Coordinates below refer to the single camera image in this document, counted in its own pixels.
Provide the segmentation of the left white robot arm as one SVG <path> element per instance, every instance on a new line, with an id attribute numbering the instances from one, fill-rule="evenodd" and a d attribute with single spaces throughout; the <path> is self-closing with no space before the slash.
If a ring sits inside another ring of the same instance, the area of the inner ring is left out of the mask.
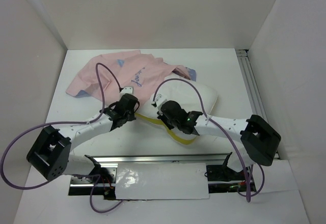
<path id="1" fill-rule="evenodd" d="M 109 177 L 94 157 L 71 154 L 77 146 L 105 133 L 109 133 L 129 121 L 135 120 L 134 107 L 139 105 L 132 94 L 124 94 L 119 101 L 103 110 L 101 117 L 93 123 L 69 127 L 44 127 L 26 159 L 43 177 L 52 181 L 60 175 L 83 177 L 90 183 L 100 176 Z"/>

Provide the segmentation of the pink blue printed pillowcase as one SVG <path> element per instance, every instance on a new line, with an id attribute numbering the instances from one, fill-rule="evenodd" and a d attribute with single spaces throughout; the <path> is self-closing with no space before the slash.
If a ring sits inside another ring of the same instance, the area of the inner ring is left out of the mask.
<path id="1" fill-rule="evenodd" d="M 164 79 L 176 73 L 190 79 L 189 72 L 183 65 L 170 65 L 162 58 L 152 54 L 142 54 L 139 50 L 101 54 L 91 58 L 77 73 L 66 93 L 72 97 L 88 94 L 102 100 L 101 91 L 96 76 L 96 64 L 101 63 L 110 69 L 99 66 L 98 73 L 103 86 L 105 103 L 107 105 L 119 100 L 119 87 L 132 86 L 133 94 L 141 104 L 144 104 L 155 92 Z"/>

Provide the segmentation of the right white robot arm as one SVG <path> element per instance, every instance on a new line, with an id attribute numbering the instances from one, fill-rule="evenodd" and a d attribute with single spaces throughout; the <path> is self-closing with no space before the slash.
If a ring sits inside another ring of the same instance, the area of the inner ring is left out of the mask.
<path id="1" fill-rule="evenodd" d="M 253 164 L 271 166 L 281 141 L 281 136 L 259 115 L 249 119 L 228 119 L 204 115 L 200 111 L 186 112 L 179 103 L 172 100 L 156 101 L 158 118 L 169 129 L 178 129 L 188 135 L 211 135 L 232 139 L 242 148 L 234 149 L 222 167 L 227 179 L 234 179 L 243 170 Z"/>

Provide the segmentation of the white pillow yellow trim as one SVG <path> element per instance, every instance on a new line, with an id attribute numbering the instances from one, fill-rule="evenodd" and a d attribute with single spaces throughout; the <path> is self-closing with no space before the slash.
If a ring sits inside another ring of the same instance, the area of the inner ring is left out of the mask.
<path id="1" fill-rule="evenodd" d="M 134 95 L 140 101 L 140 109 L 136 112 L 136 117 L 147 124 L 153 124 L 166 131 L 166 133 L 176 142 L 189 145 L 196 139 L 196 135 L 187 135 L 180 130 L 168 129 L 164 123 L 157 118 L 157 109 L 152 106 L 153 98 L 157 98 L 159 94 L 163 95 L 167 100 L 173 100 L 181 105 L 186 111 L 202 111 L 201 103 L 195 90 L 201 95 L 203 106 L 207 113 L 210 113 L 217 100 L 218 92 L 216 89 L 207 85 L 203 85 L 196 81 L 190 81 L 194 86 L 179 81 L 169 81 L 161 85 L 162 81 L 150 82 L 143 84 L 142 87 L 135 88 Z"/>

